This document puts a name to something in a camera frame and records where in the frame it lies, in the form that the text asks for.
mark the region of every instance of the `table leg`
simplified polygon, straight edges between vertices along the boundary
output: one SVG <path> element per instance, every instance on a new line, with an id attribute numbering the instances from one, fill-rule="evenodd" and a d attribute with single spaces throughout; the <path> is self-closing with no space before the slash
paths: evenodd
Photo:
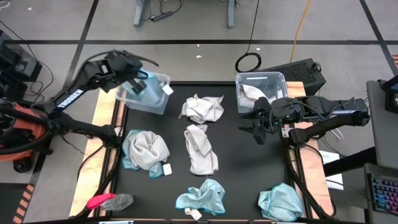
<path id="1" fill-rule="evenodd" d="M 325 172 L 325 176 L 329 177 L 331 175 L 363 167 L 365 163 L 377 164 L 376 150 L 374 147 L 370 147 L 369 149 L 365 149 L 356 154 L 329 162 L 323 165 L 323 171 Z"/>
<path id="2" fill-rule="evenodd" d="M 228 0 L 228 28 L 234 27 L 235 0 Z"/>
<path id="3" fill-rule="evenodd" d="M 142 13 L 144 12 L 145 1 L 146 0 L 136 0 L 137 7 L 136 7 L 136 15 L 134 16 L 134 22 L 133 22 L 134 27 L 139 27 L 141 24 L 141 16 Z"/>

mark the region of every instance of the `keyboard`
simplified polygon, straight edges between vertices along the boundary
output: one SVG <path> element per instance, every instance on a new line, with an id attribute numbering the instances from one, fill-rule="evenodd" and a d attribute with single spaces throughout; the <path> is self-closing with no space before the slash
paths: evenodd
<path id="1" fill-rule="evenodd" d="M 398 214 L 398 181 L 371 177 L 373 196 L 377 202 L 375 210 L 390 210 Z"/>

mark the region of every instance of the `gray towel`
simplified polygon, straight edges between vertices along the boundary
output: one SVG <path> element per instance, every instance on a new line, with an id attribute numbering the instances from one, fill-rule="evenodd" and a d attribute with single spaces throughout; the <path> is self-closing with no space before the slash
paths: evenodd
<path id="1" fill-rule="evenodd" d="M 185 144 L 191 158 L 190 171 L 195 175 L 212 175 L 218 171 L 218 158 L 205 134 L 207 125 L 189 125 L 184 131 Z"/>

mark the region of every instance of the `cloth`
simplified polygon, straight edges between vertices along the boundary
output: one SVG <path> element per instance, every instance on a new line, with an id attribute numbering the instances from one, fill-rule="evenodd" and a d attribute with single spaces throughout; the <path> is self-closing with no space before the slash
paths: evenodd
<path id="1" fill-rule="evenodd" d="M 152 131 L 131 130 L 125 138 L 122 149 L 125 158 L 122 164 L 125 169 L 149 171 L 151 179 L 164 174 L 161 161 L 165 162 L 170 155 L 166 143 Z"/>
<path id="2" fill-rule="evenodd" d="M 276 97 L 274 96 L 268 98 L 260 89 L 254 86 L 240 84 L 239 90 L 241 94 L 241 101 L 245 104 L 254 103 L 260 97 L 265 97 L 269 104 L 276 100 Z"/>
<path id="3" fill-rule="evenodd" d="M 195 175 L 213 175 L 218 171 L 218 158 L 205 134 L 207 125 L 191 124 L 184 131 L 185 144 L 191 158 L 190 171 Z"/>
<path id="4" fill-rule="evenodd" d="M 294 222 L 304 211 L 297 192 L 284 183 L 275 186 L 271 191 L 260 192 L 258 205 L 264 218 L 282 222 Z"/>
<path id="5" fill-rule="evenodd" d="M 195 94 L 182 105 L 181 115 L 188 116 L 192 121 L 203 124 L 206 121 L 217 121 L 224 113 L 221 106 L 222 97 L 203 97 L 202 99 Z"/>
<path id="6" fill-rule="evenodd" d="M 175 208 L 203 209 L 213 215 L 224 214 L 224 195 L 225 190 L 217 181 L 206 179 L 199 189 L 189 187 L 187 193 L 181 194 L 175 202 Z"/>

